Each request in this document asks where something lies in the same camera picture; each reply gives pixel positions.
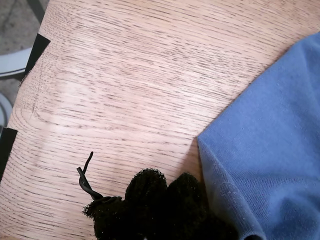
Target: black cord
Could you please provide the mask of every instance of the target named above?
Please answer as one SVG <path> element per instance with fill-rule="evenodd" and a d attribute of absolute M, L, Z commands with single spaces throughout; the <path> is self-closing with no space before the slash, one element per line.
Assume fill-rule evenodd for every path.
<path fill-rule="evenodd" d="M 89 158 L 87 159 L 87 161 L 85 162 L 85 165 L 84 165 L 84 168 L 83 170 L 81 169 L 81 167 L 78 167 L 77 168 L 77 171 L 80 175 L 80 178 L 79 178 L 79 185 L 80 187 L 88 194 L 91 195 L 91 198 L 96 201 L 96 200 L 99 200 L 99 199 L 102 199 L 104 196 L 102 196 L 100 193 L 96 192 L 96 191 L 93 191 L 86 176 L 85 176 L 85 173 L 87 171 L 87 168 L 88 168 L 88 164 L 92 158 L 92 156 L 94 155 L 94 152 L 92 151 L 90 153 L 90 156 Z"/>

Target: gray floor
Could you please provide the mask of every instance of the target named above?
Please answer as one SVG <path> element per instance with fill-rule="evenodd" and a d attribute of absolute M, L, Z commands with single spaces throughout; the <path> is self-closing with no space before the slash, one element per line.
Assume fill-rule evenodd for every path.
<path fill-rule="evenodd" d="M 49 0 L 40 0 L 43 8 Z M 0 0 L 0 55 L 32 47 L 40 23 L 29 7 L 27 0 Z M 19 81 L 0 80 L 0 93 L 14 104 Z"/>

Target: wood grain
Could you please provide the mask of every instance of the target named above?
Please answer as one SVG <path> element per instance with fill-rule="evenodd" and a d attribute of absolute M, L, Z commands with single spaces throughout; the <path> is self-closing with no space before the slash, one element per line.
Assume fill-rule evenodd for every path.
<path fill-rule="evenodd" d="M 143 168 L 201 176 L 195 137 L 294 42 L 318 0 L 51 0 L 0 183 L 0 239 L 95 239 L 91 198 Z"/>

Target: black fuzzy yarn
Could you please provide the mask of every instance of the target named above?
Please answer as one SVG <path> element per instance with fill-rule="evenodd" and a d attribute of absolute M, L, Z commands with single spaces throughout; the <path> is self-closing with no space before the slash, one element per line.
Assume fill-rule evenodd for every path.
<path fill-rule="evenodd" d="M 144 169 L 121 197 L 93 201 L 83 213 L 98 240 L 235 240 L 236 231 L 209 213 L 204 186 L 183 173 L 169 187 L 156 169 Z"/>
<path fill-rule="evenodd" d="M 170 240 L 189 240 L 207 217 L 202 186 L 189 173 L 183 173 L 169 185 L 164 207 L 165 234 Z"/>
<path fill-rule="evenodd" d="M 125 191 L 125 200 L 133 205 L 156 204 L 167 190 L 167 181 L 157 169 L 144 169 L 131 180 Z"/>

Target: blue fabric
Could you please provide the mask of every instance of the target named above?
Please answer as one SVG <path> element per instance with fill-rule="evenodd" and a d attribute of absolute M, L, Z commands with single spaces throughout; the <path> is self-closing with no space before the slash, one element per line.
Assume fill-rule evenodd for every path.
<path fill-rule="evenodd" d="M 211 209 L 243 240 L 320 240 L 320 33 L 198 136 Z"/>

